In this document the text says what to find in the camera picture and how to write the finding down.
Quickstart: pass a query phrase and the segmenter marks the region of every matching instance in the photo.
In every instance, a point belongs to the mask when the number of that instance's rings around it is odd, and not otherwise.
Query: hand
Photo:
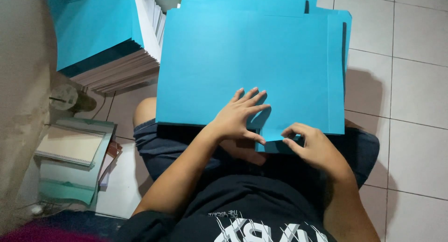
[[[255,105],[266,94],[266,91],[262,91],[251,98],[257,90],[257,87],[253,88],[242,98],[240,95],[244,92],[243,88],[237,90],[230,102],[206,127],[213,129],[220,140],[248,138],[264,145],[266,141],[263,137],[246,129],[246,121],[251,114],[271,107],[265,104]]]
[[[305,138],[303,147],[299,146],[292,139],[287,138],[296,134],[300,134],[300,136]],[[341,176],[345,177],[347,175],[353,176],[353,172],[345,158],[319,129],[294,123],[283,130],[281,135],[285,137],[283,142],[312,167],[325,171],[333,178],[341,178]]]

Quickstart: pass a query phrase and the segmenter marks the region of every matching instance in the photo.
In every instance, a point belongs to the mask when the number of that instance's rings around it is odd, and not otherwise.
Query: person's left hand
[[[266,94],[264,90],[251,98],[257,90],[257,87],[253,88],[242,98],[240,95],[244,92],[243,88],[237,90],[230,102],[207,127],[213,129],[220,140],[248,138],[264,145],[266,141],[263,137],[246,129],[246,121],[251,114],[271,107],[265,104],[255,105]]]

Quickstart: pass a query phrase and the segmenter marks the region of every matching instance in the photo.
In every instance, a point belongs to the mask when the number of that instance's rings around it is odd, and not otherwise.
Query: stack of envelopes
[[[283,152],[280,133],[294,122],[344,134],[352,18],[316,2],[182,0],[167,12],[156,121],[206,125],[236,90],[258,87],[271,109],[248,119],[268,142],[257,151]]]

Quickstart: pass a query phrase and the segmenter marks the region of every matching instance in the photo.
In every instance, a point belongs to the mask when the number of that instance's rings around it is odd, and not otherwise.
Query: person's right hand
[[[296,134],[305,138],[303,147],[288,138]],[[281,135],[285,138],[283,142],[312,167],[325,171],[332,178],[353,176],[345,158],[321,130],[294,123],[283,130]]]

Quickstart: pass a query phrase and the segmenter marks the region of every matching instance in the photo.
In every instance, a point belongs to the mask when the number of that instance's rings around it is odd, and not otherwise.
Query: spiral notebook
[[[103,134],[50,126],[36,154],[78,165],[90,166]]]

